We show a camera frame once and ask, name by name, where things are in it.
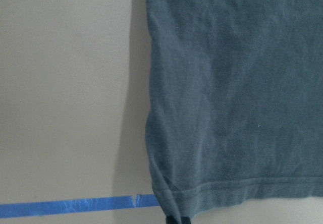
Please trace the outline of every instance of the dark gray cloth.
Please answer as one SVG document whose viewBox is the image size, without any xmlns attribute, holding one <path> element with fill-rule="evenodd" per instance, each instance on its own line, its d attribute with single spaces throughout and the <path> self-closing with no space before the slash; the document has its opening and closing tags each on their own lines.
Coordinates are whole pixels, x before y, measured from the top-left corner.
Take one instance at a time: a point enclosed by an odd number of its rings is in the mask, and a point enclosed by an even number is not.
<svg viewBox="0 0 323 224">
<path fill-rule="evenodd" d="M 146 0 L 152 189 L 181 224 L 323 197 L 323 0 Z"/>
</svg>

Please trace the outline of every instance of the blue tape strip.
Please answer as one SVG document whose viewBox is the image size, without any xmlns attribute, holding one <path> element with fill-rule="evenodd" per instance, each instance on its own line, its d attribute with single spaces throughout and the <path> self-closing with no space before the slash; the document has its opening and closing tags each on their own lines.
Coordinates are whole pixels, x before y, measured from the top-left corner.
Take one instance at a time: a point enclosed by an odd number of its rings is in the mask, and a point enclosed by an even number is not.
<svg viewBox="0 0 323 224">
<path fill-rule="evenodd" d="M 0 204 L 0 218 L 159 206 L 155 195 L 118 196 L 18 204 Z"/>
</svg>

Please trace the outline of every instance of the cloth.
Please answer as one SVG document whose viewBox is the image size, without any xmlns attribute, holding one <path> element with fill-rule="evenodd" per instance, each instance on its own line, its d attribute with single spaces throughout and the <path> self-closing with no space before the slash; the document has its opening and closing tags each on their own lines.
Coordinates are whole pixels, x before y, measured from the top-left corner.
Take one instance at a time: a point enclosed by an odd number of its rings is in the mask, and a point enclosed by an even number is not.
<svg viewBox="0 0 323 224">
<path fill-rule="evenodd" d="M 146 11 L 145 141 L 168 222 L 323 197 L 323 0 L 146 0 Z"/>
</svg>

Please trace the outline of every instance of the white surface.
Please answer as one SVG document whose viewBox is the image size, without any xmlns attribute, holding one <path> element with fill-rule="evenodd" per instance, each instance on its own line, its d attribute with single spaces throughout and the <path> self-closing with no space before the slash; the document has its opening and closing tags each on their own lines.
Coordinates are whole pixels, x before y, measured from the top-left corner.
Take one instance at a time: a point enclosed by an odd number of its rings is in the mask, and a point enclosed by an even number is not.
<svg viewBox="0 0 323 224">
<path fill-rule="evenodd" d="M 0 204 L 151 194 L 145 0 L 0 0 Z M 202 223 L 319 224 L 323 201 L 248 201 Z M 160 207 L 0 223 L 165 223 Z"/>
</svg>

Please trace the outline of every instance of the gray fabric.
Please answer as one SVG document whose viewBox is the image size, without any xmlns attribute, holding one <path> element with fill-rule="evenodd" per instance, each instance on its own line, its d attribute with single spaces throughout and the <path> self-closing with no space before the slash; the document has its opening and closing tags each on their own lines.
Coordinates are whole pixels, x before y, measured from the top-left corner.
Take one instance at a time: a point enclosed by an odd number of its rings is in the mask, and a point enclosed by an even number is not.
<svg viewBox="0 0 323 224">
<path fill-rule="evenodd" d="M 323 197 L 323 0 L 146 0 L 152 189 L 180 224 Z"/>
</svg>

